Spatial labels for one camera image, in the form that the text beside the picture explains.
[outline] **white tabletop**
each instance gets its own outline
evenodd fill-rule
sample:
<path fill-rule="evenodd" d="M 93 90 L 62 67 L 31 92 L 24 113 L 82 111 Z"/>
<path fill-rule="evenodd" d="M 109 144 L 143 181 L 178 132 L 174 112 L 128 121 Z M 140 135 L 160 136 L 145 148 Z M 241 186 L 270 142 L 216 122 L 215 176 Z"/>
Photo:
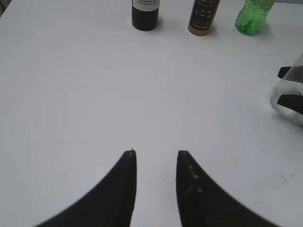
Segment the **white tabletop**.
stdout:
<path fill-rule="evenodd" d="M 276 3 L 265 30 L 187 31 L 192 1 L 162 0 L 158 27 L 131 26 L 129 0 L 13 0 L 0 19 L 0 226 L 44 221 L 134 148 L 132 227 L 180 227 L 177 152 L 285 227 L 303 225 L 303 129 L 269 97 L 303 51 L 303 5 Z"/>

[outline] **green plastic bottle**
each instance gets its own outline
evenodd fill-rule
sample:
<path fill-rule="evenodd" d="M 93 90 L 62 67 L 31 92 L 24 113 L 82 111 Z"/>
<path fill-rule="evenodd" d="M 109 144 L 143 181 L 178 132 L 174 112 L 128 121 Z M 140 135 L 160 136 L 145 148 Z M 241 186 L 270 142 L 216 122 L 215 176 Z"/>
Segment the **green plastic bottle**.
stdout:
<path fill-rule="evenodd" d="M 276 0 L 246 0 L 240 11 L 235 26 L 239 32 L 256 35 L 260 32 L 266 17 Z"/>

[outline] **black bottle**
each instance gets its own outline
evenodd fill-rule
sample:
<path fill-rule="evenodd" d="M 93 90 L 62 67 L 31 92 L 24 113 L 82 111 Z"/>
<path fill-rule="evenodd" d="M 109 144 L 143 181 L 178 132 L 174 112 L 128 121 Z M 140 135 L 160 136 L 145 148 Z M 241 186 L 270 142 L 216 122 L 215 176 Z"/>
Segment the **black bottle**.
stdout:
<path fill-rule="evenodd" d="M 160 0 L 133 0 L 133 26 L 142 31 L 149 31 L 158 23 Z"/>

